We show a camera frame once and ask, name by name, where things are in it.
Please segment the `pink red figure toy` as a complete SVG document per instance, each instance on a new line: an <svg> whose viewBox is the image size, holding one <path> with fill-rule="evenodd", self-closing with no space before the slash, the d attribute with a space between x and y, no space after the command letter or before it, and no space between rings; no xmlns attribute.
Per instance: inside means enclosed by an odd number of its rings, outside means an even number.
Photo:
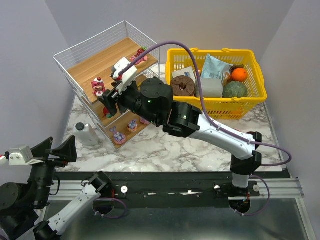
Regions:
<svg viewBox="0 0 320 240"><path fill-rule="evenodd" d="M103 95L103 93L106 91L104 82L101 77L96 77L92 82L91 82L91 87L93 89L93 94L96 97L100 97Z"/></svg>

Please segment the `red strawberry toy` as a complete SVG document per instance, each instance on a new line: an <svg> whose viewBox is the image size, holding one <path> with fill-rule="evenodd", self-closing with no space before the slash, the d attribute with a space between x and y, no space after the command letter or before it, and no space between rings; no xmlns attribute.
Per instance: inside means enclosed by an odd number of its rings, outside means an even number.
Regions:
<svg viewBox="0 0 320 240"><path fill-rule="evenodd" d="M110 114L110 112L109 112L109 110L106 108L106 107L104 107L103 108L103 118L105 118L105 119L110 119L110 118L112 118L113 116Z"/></svg>

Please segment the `purple pink toy figure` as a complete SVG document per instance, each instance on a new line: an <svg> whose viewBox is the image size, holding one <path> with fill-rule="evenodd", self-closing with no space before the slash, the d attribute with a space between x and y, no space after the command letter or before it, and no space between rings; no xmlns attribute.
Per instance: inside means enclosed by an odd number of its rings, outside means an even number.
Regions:
<svg viewBox="0 0 320 240"><path fill-rule="evenodd" d="M139 119L139 121L140 121L140 123L142 123L142 124L144 124L144 125L149 125L149 124L150 124L149 121L147 121L146 119L144 119L144 118L142 118L142 117Z"/></svg>

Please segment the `small purple bunny toy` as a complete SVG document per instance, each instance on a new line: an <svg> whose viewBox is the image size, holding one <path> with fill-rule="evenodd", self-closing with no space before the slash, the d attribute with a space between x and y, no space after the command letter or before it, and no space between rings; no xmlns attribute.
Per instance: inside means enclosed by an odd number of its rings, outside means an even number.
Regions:
<svg viewBox="0 0 320 240"><path fill-rule="evenodd" d="M127 125L127 129L129 132L134 133L138 129L137 120L134 119L134 120L130 121L129 124Z"/></svg>

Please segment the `purple bunny toy pink base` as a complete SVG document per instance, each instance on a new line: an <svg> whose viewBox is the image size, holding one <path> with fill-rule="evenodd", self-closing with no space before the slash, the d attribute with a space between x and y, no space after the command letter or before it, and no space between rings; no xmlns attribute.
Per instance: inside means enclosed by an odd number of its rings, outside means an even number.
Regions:
<svg viewBox="0 0 320 240"><path fill-rule="evenodd" d="M113 140L116 145L123 145L126 142L126 135L117 131L115 126L110 128L109 131L113 134Z"/></svg>

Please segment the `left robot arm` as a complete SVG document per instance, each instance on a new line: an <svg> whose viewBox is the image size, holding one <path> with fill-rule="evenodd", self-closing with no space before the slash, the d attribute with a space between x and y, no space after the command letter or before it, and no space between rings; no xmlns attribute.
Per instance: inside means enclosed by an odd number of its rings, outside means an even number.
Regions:
<svg viewBox="0 0 320 240"><path fill-rule="evenodd" d="M76 162L76 137L72 135L53 149L49 137L31 148L28 145L11 148L1 155L0 163L30 166L26 183L8 182L0 187L0 226L10 240L16 240L33 230L37 240L59 240L70 223L99 197L112 197L112 180L102 171L94 173L88 183L63 210L39 223L37 210L49 205L49 196L56 168Z"/></svg>

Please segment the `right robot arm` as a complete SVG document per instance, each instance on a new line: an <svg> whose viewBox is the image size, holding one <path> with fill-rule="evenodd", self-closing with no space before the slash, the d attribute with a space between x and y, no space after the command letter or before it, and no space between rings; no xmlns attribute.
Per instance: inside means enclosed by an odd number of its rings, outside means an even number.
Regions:
<svg viewBox="0 0 320 240"><path fill-rule="evenodd" d="M261 133L240 132L207 118L193 105L174 101L172 87L157 77L144 80L140 86L133 81L123 92L119 87L119 82L114 83L113 90L98 97L112 116L130 110L156 127L162 126L171 136L201 140L231 153L232 185L248 187L249 176L262 165L255 145L262 141Z"/></svg>

